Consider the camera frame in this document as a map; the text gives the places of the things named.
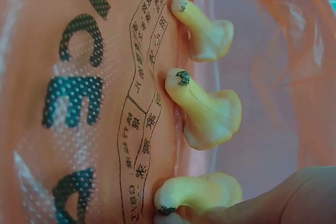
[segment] plastic bag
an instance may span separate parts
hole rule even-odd
[[[335,163],[327,0],[195,0],[235,25],[229,54],[201,65],[170,1],[0,0],[0,223],[151,223],[172,176],[222,170],[250,198]],[[239,94],[232,140],[186,146],[173,67]]]

